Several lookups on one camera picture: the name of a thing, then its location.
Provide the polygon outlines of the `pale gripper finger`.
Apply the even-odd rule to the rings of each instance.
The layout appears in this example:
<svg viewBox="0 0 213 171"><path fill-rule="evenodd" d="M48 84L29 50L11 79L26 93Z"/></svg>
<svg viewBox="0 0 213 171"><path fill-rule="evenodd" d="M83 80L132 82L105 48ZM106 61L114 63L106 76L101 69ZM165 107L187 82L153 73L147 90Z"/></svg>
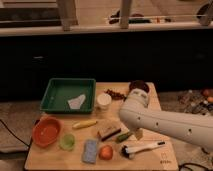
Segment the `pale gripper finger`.
<svg viewBox="0 0 213 171"><path fill-rule="evenodd" d="M143 130L142 129L138 129L134 132L135 138L137 140L140 140L143 137Z"/></svg>

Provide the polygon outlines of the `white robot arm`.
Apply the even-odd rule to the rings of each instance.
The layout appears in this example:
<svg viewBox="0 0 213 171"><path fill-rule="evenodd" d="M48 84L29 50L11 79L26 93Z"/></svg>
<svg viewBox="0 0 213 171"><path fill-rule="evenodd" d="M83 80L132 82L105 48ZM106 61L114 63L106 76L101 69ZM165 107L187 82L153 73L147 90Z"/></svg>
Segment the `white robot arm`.
<svg viewBox="0 0 213 171"><path fill-rule="evenodd" d="M149 95L133 89L119 109L119 118L131 131L151 130L213 151L213 117L149 109Z"/></svg>

